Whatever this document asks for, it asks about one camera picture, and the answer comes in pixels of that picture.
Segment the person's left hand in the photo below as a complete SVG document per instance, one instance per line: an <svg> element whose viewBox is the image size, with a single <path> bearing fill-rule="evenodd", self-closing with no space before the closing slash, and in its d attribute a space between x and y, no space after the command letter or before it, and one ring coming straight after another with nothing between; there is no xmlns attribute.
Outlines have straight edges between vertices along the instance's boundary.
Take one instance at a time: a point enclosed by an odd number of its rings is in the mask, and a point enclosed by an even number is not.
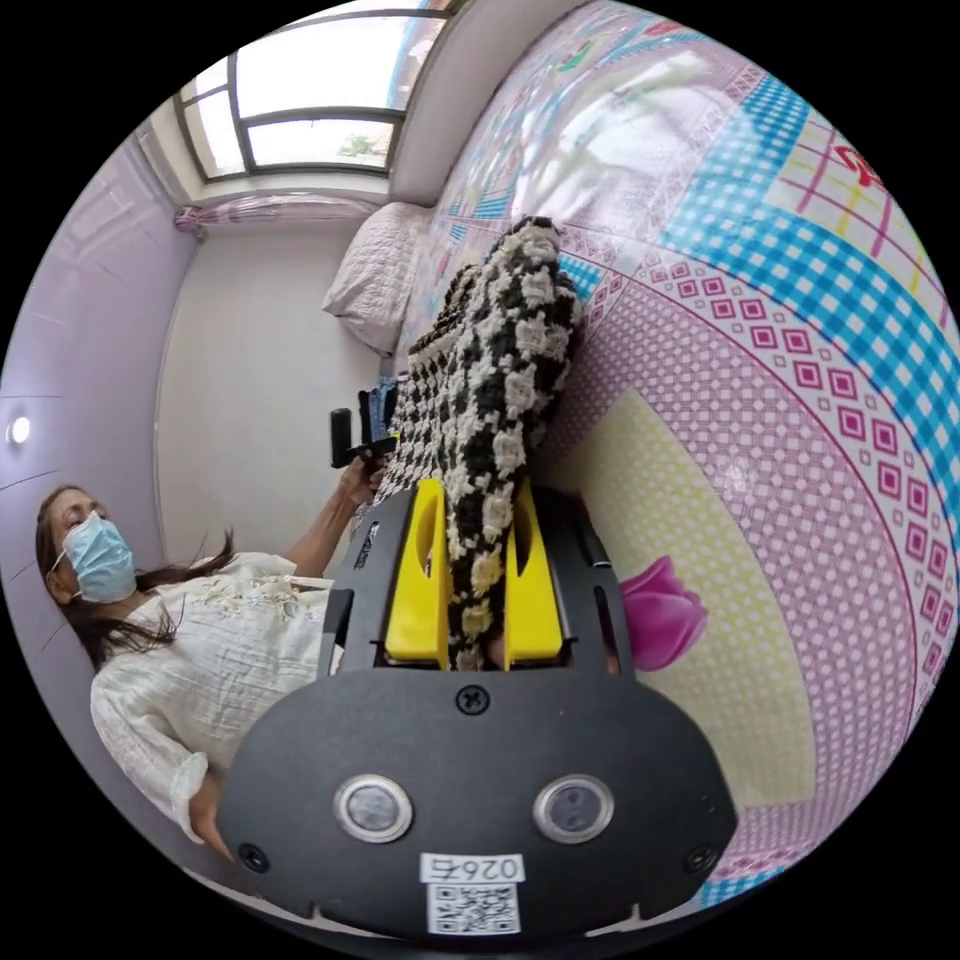
<svg viewBox="0 0 960 960"><path fill-rule="evenodd" d="M337 493L348 506L357 509L370 504L380 486L384 463L356 457L340 476Z"/></svg>

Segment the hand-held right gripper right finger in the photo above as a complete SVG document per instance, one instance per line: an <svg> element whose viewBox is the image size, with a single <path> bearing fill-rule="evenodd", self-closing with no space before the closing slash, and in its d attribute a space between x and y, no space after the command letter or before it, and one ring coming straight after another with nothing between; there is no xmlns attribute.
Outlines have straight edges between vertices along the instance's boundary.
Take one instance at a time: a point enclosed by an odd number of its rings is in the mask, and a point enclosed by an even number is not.
<svg viewBox="0 0 960 960"><path fill-rule="evenodd" d="M561 654L561 624L532 487L520 487L505 555L504 663L526 669Z"/></svg>

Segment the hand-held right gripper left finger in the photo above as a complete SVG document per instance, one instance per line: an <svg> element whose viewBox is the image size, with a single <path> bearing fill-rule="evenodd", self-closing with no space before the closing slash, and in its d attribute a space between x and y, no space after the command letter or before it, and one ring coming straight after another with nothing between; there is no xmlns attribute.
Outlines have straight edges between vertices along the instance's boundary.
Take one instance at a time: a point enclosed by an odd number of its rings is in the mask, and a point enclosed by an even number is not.
<svg viewBox="0 0 960 960"><path fill-rule="evenodd" d="M425 479L413 497L401 539L384 648L400 666L448 666L450 575L445 491Z"/></svg>

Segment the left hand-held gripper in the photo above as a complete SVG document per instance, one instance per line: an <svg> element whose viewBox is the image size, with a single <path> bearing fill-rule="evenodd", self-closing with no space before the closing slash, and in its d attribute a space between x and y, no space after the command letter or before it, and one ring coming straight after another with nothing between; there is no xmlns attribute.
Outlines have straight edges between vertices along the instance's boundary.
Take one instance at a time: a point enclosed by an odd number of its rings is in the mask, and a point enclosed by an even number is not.
<svg viewBox="0 0 960 960"><path fill-rule="evenodd" d="M397 441L397 437L384 437L355 446L349 450L349 462L360 462L365 476L372 478L392 458L397 447Z"/></svg>

